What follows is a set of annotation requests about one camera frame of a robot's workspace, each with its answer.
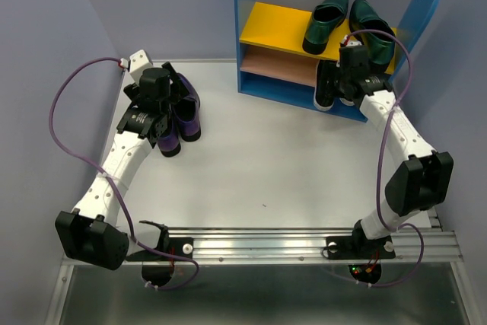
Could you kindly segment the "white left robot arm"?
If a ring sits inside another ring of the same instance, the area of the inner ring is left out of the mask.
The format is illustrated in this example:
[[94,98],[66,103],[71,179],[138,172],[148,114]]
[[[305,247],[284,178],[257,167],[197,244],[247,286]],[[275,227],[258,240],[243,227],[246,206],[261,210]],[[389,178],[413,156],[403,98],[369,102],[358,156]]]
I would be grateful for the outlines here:
[[186,82],[165,62],[156,67],[144,59],[119,61],[133,79],[123,91],[130,104],[116,126],[110,152],[102,164],[69,150],[97,174],[87,192],[69,212],[60,212],[55,228],[65,255],[73,260],[105,269],[118,269],[125,260],[172,260],[170,239],[165,225],[143,221],[141,242],[124,202],[138,169],[154,148],[166,158],[180,152],[180,140],[172,116],[173,107],[189,95]]

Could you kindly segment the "purple loafer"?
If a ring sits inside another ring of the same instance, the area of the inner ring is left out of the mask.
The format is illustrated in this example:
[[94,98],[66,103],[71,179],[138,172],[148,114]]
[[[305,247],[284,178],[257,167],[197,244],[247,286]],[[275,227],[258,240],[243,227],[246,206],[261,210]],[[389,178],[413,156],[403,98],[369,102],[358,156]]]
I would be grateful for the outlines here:
[[201,123],[199,117],[200,98],[189,80],[181,73],[178,74],[182,83],[189,91],[173,109],[173,116],[179,129],[181,138],[185,142],[195,142],[201,137]]
[[158,139],[158,147],[166,158],[172,158],[180,153],[181,145],[175,119],[171,119],[167,130]]

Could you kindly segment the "black sneaker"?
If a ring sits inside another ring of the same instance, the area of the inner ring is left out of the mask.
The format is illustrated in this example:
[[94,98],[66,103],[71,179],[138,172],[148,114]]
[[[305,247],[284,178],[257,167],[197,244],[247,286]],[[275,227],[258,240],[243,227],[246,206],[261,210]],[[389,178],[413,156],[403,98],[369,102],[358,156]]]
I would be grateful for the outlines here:
[[336,70],[334,61],[320,60],[317,64],[314,106],[320,111],[325,112],[333,107]]
[[341,97],[339,98],[339,100],[346,106],[349,106],[349,107],[352,107],[355,105],[354,101],[353,100],[349,100],[348,98],[346,97]]

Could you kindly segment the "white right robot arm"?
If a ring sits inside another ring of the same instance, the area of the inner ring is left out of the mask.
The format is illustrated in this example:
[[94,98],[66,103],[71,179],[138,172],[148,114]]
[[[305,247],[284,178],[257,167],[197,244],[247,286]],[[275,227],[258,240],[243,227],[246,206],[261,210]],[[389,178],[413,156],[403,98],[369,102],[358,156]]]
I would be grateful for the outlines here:
[[323,254],[330,260],[393,259],[390,235],[445,200],[454,160],[419,135],[397,105],[388,77],[371,72],[365,46],[342,46],[333,77],[343,96],[382,133],[380,153],[390,153],[396,170],[386,184],[377,184],[374,211],[349,236],[328,237]]

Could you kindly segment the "green loafer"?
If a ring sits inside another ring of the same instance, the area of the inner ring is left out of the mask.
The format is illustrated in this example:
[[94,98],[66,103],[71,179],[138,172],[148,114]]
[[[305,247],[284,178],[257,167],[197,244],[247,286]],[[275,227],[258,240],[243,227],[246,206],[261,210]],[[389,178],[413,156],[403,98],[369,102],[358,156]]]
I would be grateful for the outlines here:
[[389,24],[383,20],[366,0],[354,0],[349,13],[349,28],[357,30],[377,30],[378,33],[358,33],[355,38],[368,49],[368,58],[373,73],[384,73],[395,52],[395,42],[386,33],[395,36]]
[[324,0],[319,3],[309,18],[303,50],[312,55],[323,53],[331,33],[345,20],[348,8],[349,0]]

